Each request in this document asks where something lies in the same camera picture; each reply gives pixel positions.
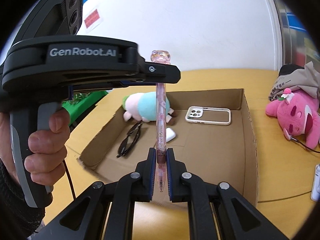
red sign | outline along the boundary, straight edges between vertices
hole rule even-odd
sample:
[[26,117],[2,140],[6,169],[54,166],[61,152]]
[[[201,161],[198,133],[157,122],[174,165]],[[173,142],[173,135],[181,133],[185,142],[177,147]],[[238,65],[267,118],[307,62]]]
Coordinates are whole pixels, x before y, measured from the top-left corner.
[[89,28],[92,24],[100,19],[100,15],[98,10],[95,9],[92,13],[88,15],[88,17],[84,20],[84,24],[87,28]]

screw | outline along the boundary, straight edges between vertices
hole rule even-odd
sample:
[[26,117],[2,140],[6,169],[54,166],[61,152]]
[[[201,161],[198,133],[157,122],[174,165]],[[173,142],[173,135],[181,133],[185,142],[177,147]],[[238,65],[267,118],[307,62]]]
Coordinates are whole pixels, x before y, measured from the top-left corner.
[[190,179],[192,177],[192,175],[190,172],[184,172],[184,173],[182,173],[182,177],[184,179]]
[[130,177],[133,179],[138,179],[140,177],[140,173],[138,172],[133,172],[130,174]]
[[230,185],[226,182],[222,182],[219,184],[220,188],[222,189],[228,189],[230,187]]
[[156,69],[155,69],[154,66],[150,66],[150,67],[149,67],[149,71],[150,71],[150,72],[154,72],[154,71],[156,71]]
[[103,183],[101,181],[96,181],[92,184],[93,188],[101,188]]

blue and pink plush toy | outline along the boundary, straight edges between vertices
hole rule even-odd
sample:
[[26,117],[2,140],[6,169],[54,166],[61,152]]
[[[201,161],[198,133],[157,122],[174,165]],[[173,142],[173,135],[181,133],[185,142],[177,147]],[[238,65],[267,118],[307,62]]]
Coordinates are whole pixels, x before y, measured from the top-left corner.
[[266,114],[278,118],[284,136],[306,135],[306,146],[314,149],[320,143],[319,100],[311,97],[304,90],[284,90],[283,95],[270,102]]
[[[136,121],[150,122],[156,120],[156,92],[135,93],[124,97],[122,107],[125,112],[124,120],[127,122],[133,118]],[[166,122],[174,125],[176,113],[170,108],[168,98],[166,99]]]

sunglasses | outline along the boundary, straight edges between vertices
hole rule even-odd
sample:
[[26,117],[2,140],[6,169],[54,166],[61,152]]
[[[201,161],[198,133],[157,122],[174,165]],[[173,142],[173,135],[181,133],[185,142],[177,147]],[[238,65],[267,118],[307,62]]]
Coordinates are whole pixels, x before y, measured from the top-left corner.
[[[137,122],[134,126],[130,128],[130,130],[127,132],[127,137],[122,141],[120,144],[120,147],[118,149],[118,155],[117,158],[121,156],[126,156],[132,148],[136,145],[137,141],[139,140],[139,137],[141,135],[141,126],[142,126],[142,121]],[[128,140],[131,136],[134,135],[132,143],[128,144]]]

cardboard box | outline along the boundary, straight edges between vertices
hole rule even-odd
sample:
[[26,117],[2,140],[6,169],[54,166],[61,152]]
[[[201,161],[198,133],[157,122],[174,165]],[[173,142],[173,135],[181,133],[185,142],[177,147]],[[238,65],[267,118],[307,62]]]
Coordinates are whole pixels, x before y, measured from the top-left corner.
[[[112,102],[118,104],[118,109],[101,126],[79,158],[87,170],[105,183],[118,181],[125,174],[133,172],[136,164],[147,158],[149,148],[155,146],[155,122],[144,123],[140,139],[133,150],[126,157],[116,157],[128,130],[136,123],[135,120],[125,122],[123,119],[123,95],[123,90],[115,90],[106,97],[109,102],[113,98]],[[176,91],[167,92],[167,97],[171,108],[178,113],[176,124],[171,127],[177,137],[167,143],[167,148],[174,149],[176,160],[184,162],[189,172],[206,182],[228,182],[256,206],[256,142],[244,90]],[[231,110],[231,124],[221,126],[186,122],[185,115],[190,106],[228,108]],[[103,104],[99,104],[88,118],[94,118],[94,111],[101,112],[102,109]],[[157,185],[153,202],[173,205],[169,202],[168,192],[160,193]]]

